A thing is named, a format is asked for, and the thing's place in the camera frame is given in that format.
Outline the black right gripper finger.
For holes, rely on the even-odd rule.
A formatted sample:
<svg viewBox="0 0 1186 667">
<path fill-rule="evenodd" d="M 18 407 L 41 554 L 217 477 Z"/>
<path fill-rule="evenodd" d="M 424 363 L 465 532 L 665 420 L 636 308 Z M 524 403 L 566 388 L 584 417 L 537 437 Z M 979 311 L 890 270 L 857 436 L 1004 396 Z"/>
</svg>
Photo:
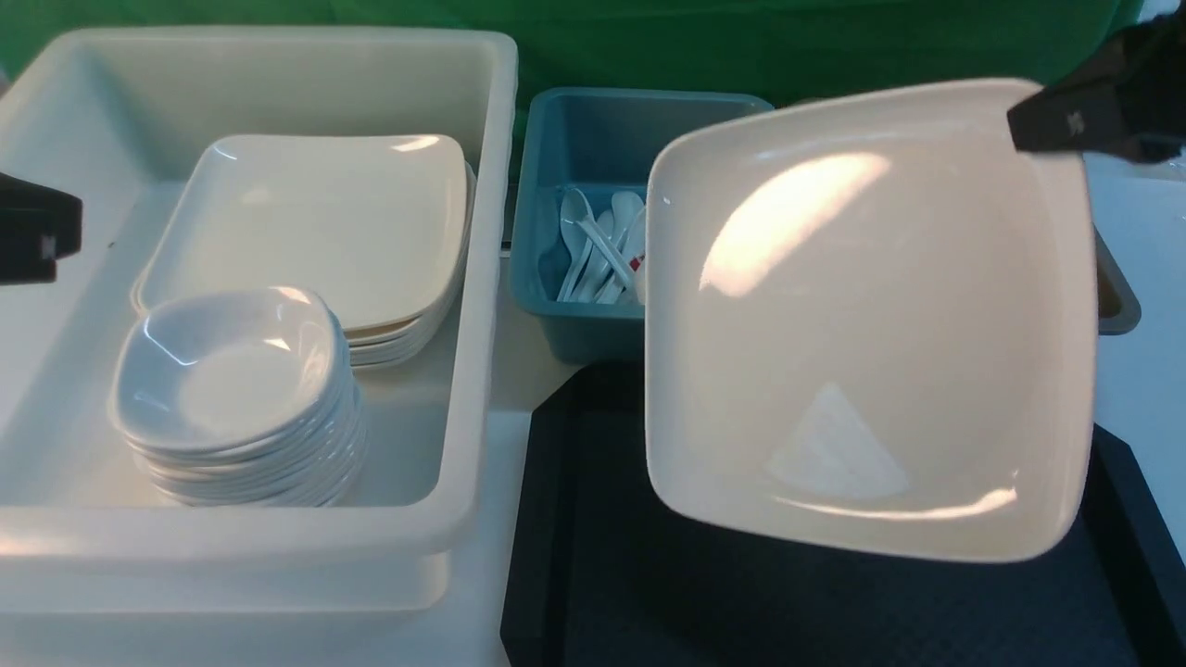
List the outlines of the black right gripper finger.
<svg viewBox="0 0 1186 667">
<path fill-rule="evenodd" d="M 1101 153 L 1160 164 L 1185 145 L 1185 21 L 1153 17 L 1123 27 L 1069 75 L 1007 113 L 1031 155 Z"/>
</svg>

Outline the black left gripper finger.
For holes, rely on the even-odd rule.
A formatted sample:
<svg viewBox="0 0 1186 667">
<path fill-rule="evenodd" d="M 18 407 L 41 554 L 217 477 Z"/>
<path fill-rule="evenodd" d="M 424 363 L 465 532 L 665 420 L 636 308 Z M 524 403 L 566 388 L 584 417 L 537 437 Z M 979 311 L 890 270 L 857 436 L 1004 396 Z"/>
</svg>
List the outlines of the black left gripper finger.
<svg viewBox="0 0 1186 667">
<path fill-rule="evenodd" d="M 83 244 L 83 202 L 55 188 L 1 176 L 1 282 L 55 282 L 57 262 Z"/>
</svg>

